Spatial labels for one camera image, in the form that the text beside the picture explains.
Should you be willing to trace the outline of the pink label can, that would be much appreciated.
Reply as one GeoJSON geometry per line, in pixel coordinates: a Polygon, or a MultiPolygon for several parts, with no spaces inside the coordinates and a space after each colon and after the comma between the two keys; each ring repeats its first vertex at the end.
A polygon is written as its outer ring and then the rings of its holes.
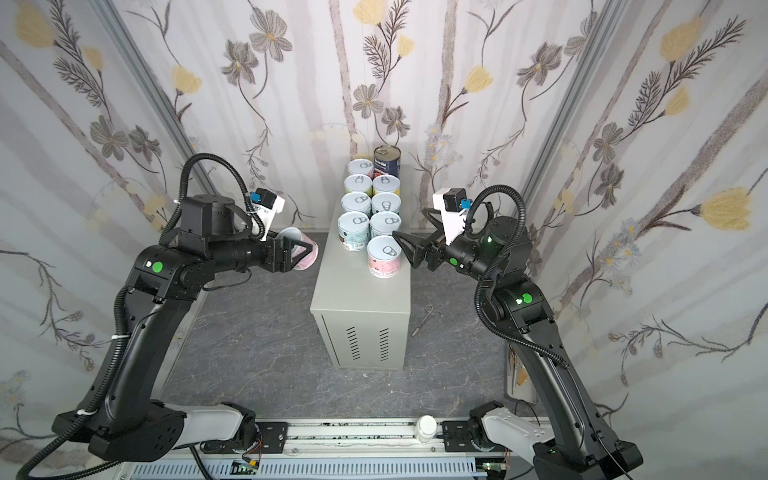
{"type": "Polygon", "coordinates": [[[298,228],[285,228],[277,234],[276,239],[280,242],[290,241],[290,260],[293,270],[307,270],[316,262],[318,244],[298,228]]]}

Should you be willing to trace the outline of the white dark can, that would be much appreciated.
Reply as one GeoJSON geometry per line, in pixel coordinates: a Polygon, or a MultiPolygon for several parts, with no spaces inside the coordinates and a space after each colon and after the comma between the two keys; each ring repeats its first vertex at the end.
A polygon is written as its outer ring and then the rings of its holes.
{"type": "Polygon", "coordinates": [[[371,238],[378,236],[391,236],[402,226],[402,219],[392,211],[380,211],[369,220],[371,238]]]}

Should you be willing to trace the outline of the yellow label can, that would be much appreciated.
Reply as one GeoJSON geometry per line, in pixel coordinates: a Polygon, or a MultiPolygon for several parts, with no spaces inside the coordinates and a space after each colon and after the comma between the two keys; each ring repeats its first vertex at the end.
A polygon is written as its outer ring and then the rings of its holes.
{"type": "Polygon", "coordinates": [[[401,182],[396,176],[383,174],[373,179],[372,187],[375,195],[381,193],[400,195],[401,182]]]}

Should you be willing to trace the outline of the teal label can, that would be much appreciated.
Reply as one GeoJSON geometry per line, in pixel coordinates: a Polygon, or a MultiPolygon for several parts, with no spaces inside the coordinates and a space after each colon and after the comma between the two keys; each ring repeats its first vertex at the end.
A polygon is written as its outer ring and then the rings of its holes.
{"type": "Polygon", "coordinates": [[[371,198],[363,192],[346,193],[340,204],[345,213],[358,212],[368,217],[372,214],[371,198]]]}

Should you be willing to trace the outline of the green label can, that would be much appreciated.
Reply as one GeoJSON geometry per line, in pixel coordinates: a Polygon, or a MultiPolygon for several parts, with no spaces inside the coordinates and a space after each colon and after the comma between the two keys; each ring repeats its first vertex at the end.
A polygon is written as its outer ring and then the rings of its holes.
{"type": "Polygon", "coordinates": [[[365,174],[348,175],[343,182],[346,193],[364,193],[373,196],[373,180],[365,174]]]}

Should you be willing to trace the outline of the blue red tomato can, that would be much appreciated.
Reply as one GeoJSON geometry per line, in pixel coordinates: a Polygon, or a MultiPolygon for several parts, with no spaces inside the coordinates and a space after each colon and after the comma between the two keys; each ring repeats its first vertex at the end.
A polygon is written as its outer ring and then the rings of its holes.
{"type": "Polygon", "coordinates": [[[394,145],[380,145],[373,154],[374,176],[400,176],[401,150],[394,145]]]}

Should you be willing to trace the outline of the pink white can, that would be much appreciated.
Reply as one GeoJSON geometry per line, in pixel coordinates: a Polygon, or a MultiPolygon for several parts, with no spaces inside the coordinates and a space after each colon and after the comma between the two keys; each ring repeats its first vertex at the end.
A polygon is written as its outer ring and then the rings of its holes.
{"type": "Polygon", "coordinates": [[[373,178],[374,164],[369,159],[353,159],[347,164],[346,171],[348,175],[365,175],[369,178],[373,178]]]}

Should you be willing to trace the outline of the dark label can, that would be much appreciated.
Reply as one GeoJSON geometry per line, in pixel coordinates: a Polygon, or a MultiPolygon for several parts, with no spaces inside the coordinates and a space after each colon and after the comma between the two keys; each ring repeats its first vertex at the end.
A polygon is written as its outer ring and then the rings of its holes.
{"type": "Polygon", "coordinates": [[[362,212],[345,212],[337,221],[339,240],[348,251],[362,251],[369,241],[369,218],[362,212]]]}

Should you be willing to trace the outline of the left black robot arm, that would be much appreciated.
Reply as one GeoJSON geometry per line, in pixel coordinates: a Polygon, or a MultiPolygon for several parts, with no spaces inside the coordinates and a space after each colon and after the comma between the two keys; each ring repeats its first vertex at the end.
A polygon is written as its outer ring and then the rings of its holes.
{"type": "Polygon", "coordinates": [[[115,332],[108,359],[77,409],[59,414],[55,438],[32,456],[17,478],[34,469],[67,442],[85,443],[101,464],[70,473],[82,479],[123,462],[153,462],[178,448],[222,442],[252,451],[263,439],[254,413],[231,402],[214,407],[172,407],[151,397],[160,367],[181,321],[204,287],[222,272],[289,272],[313,246],[278,237],[259,217],[275,194],[247,189],[237,169],[212,153],[197,153],[184,164],[176,208],[157,244],[136,258],[114,300],[115,332]],[[193,167],[208,160],[234,177],[244,204],[224,196],[188,193],[193,167]]]}

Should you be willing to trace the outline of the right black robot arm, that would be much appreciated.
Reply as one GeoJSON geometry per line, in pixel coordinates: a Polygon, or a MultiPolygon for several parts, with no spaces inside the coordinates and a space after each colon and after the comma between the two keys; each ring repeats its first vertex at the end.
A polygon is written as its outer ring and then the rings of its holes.
{"type": "Polygon", "coordinates": [[[473,409],[463,428],[444,428],[446,449],[505,449],[541,479],[628,477],[644,462],[639,447],[620,439],[599,412],[551,306],[525,272],[532,242],[522,196],[507,185],[492,185],[474,199],[463,188],[443,188],[422,213],[436,230],[426,238],[397,233],[403,254],[414,268],[449,264],[475,280],[480,322],[514,350],[548,415],[546,424],[530,422],[492,401],[473,409]]]}

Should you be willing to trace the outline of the small metal scissors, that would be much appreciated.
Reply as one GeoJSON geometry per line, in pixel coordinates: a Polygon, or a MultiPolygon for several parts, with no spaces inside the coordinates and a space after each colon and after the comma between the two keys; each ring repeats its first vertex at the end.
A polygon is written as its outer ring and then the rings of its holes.
{"type": "Polygon", "coordinates": [[[424,308],[424,314],[423,317],[419,320],[416,327],[411,332],[411,337],[415,337],[424,327],[424,325],[427,323],[427,321],[437,312],[435,307],[432,304],[428,304],[424,308]]]}

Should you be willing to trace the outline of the grey metal cabinet box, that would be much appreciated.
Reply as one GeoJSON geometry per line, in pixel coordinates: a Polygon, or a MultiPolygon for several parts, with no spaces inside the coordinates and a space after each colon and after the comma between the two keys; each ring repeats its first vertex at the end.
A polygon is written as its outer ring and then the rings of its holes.
{"type": "Polygon", "coordinates": [[[332,365],[342,369],[401,371],[411,316],[411,273],[373,276],[364,251],[327,236],[310,305],[332,365]]]}

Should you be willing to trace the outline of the aluminium rail frame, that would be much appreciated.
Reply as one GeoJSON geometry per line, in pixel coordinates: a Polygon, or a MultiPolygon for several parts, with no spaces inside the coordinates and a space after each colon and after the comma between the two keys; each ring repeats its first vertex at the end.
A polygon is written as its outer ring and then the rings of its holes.
{"type": "Polygon", "coordinates": [[[236,451],[222,442],[206,442],[194,448],[172,450],[153,462],[123,462],[107,476],[110,479],[192,479],[210,476],[205,468],[207,461],[235,460],[257,467],[266,459],[339,458],[472,458],[477,469],[490,477],[506,474],[515,463],[523,464],[525,473],[536,475],[529,463],[505,449],[447,450],[444,428],[450,425],[463,428],[468,419],[435,418],[437,435],[428,443],[420,443],[414,437],[417,419],[255,419],[263,439],[252,451],[236,451]]]}

